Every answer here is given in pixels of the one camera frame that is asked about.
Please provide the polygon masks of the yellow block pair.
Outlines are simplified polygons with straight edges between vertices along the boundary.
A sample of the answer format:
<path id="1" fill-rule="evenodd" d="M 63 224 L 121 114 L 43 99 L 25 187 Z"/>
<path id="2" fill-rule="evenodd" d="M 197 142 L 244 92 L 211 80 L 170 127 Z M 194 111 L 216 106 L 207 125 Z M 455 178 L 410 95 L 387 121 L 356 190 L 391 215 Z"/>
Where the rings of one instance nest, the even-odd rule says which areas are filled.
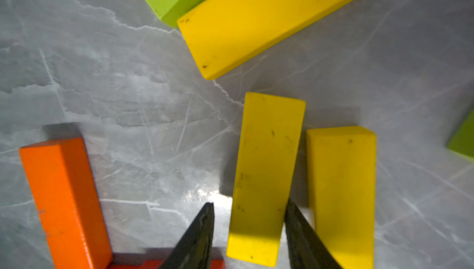
<path id="1" fill-rule="evenodd" d="M 306 132 L 314 228 L 344 269 L 374 267 L 376 145 L 361 126 Z"/>
<path id="2" fill-rule="evenodd" d="M 305 109 L 302 100 L 246 94 L 228 257 L 276 265 Z"/>

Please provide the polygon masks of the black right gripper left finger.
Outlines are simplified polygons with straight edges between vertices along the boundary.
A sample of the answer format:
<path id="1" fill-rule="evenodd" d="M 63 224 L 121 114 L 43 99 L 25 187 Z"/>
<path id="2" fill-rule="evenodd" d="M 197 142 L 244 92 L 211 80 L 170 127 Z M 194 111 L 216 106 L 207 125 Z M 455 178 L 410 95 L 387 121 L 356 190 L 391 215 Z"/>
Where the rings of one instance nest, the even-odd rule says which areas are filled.
<path id="1" fill-rule="evenodd" d="M 160 269 L 209 269 L 214 222 L 214 204 L 207 202 Z"/>

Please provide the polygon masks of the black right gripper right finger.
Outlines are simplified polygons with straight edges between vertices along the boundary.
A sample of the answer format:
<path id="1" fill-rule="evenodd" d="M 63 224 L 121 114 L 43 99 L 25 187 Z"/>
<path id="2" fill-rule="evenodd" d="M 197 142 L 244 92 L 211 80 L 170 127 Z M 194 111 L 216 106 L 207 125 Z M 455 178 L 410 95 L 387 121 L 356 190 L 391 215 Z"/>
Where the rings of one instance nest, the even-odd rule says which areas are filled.
<path id="1" fill-rule="evenodd" d="M 292 269 L 342 269 L 291 199 L 286 206 L 285 228 Z"/>

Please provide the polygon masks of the orange block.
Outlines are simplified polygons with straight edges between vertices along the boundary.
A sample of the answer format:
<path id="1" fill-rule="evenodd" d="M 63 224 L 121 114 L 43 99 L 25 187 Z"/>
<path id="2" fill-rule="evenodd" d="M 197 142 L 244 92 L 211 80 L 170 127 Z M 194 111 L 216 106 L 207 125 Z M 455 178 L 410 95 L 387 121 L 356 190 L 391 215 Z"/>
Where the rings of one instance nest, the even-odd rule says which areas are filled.
<path id="1" fill-rule="evenodd" d="M 112 260 L 83 139 L 58 139 L 19 149 L 57 269 L 105 269 Z"/>

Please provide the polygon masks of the red block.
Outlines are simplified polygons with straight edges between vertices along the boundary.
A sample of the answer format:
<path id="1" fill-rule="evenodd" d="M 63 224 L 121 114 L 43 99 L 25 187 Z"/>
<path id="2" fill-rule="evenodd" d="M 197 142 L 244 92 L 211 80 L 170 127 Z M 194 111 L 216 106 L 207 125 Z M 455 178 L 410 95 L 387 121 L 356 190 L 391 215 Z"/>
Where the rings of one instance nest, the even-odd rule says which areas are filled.
<path id="1" fill-rule="evenodd" d="M 108 269 L 158 269 L 164 260 L 147 260 L 141 265 L 118 265 L 111 264 Z M 226 269 L 225 262 L 223 260 L 212 260 L 211 269 Z"/>

